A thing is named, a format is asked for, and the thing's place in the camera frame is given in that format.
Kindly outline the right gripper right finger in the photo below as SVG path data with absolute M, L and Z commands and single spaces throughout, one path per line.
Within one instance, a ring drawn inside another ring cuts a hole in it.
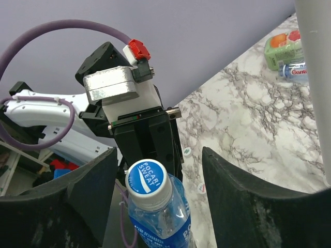
M 330 247 L 330 189 L 280 187 L 208 147 L 202 167 L 218 247 Z

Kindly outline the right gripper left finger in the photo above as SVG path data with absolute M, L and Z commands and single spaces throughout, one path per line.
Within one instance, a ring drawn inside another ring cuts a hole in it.
M 1 197 L 1 247 L 101 247 L 117 164 L 111 148 L 63 176 Z

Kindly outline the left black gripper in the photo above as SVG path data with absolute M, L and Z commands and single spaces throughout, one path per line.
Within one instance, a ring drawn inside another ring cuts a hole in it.
M 179 107 L 159 106 L 122 115 L 111 122 L 110 134 L 127 167 L 142 159 L 154 159 L 182 181 L 184 158 L 176 122 L 181 116 Z

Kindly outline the blue white bottle cap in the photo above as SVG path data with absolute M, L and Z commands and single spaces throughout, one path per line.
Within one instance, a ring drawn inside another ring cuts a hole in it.
M 173 193 L 166 168 L 153 159 L 139 160 L 131 165 L 125 184 L 131 200 L 145 211 L 163 208 Z

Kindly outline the blue label plastic bottle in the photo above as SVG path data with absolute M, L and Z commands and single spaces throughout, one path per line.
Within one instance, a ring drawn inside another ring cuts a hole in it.
M 139 247 L 196 247 L 183 184 L 172 175 L 169 179 L 173 190 L 171 198 L 156 211 L 142 210 L 129 196 L 129 217 L 142 239 Z

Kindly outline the purple label plastic bottle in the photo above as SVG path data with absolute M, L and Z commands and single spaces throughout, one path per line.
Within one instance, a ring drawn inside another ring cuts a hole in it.
M 304 61 L 279 66 L 279 76 L 289 81 L 308 82 L 307 67 Z

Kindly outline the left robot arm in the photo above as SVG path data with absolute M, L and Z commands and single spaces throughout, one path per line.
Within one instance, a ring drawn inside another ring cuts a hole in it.
M 131 40 L 123 51 L 110 42 L 88 56 L 75 74 L 83 94 L 51 95 L 17 82 L 1 102 L 1 124 L 22 150 L 50 149 L 77 165 L 111 147 L 118 152 L 118 179 L 141 159 L 161 162 L 182 179 L 178 108 L 162 105 L 153 84 L 150 54 Z

